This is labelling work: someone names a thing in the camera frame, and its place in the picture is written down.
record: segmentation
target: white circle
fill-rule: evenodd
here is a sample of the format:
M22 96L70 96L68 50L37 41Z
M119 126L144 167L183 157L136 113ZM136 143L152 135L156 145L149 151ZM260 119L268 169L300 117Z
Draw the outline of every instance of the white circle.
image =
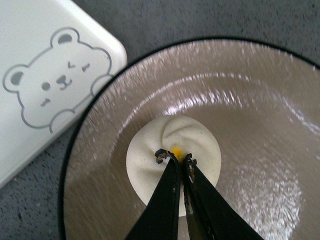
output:
M200 122L187 116L162 116L145 125L131 140L126 155L126 171L133 189L148 204L168 161L157 164L155 152L178 147L184 156L192 153L197 167L213 186L221 169L221 153L213 134ZM179 216L186 215L181 184Z

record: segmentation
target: bear nose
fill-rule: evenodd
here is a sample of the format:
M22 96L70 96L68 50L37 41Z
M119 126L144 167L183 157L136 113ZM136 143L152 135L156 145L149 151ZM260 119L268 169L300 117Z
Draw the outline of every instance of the bear nose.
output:
M64 84L66 82L66 75L62 75L61 77L59 77L55 82L57 84Z

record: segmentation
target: white container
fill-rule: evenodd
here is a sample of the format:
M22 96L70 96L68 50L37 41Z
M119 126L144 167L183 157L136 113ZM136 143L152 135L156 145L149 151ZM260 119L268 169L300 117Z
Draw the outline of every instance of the white container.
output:
M0 188L127 64L123 45L70 0L0 2Z

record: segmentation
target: yellow dot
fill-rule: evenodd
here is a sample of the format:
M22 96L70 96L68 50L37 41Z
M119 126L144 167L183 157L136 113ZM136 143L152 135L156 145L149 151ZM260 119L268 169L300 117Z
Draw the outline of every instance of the yellow dot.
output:
M173 148L171 148L170 152L174 154L174 156L179 162L181 162L184 159L184 152L180 147L174 146Z

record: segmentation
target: bear ear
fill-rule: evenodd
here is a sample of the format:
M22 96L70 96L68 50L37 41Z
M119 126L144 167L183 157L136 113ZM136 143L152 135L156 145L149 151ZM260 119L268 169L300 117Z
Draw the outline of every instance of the bear ear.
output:
M16 65L8 69L3 77L3 87L8 92L16 93L19 91L21 80L27 71L26 65Z
M79 41L79 32L71 27L61 28L56 31L50 40L52 47L56 47L62 44L76 43Z

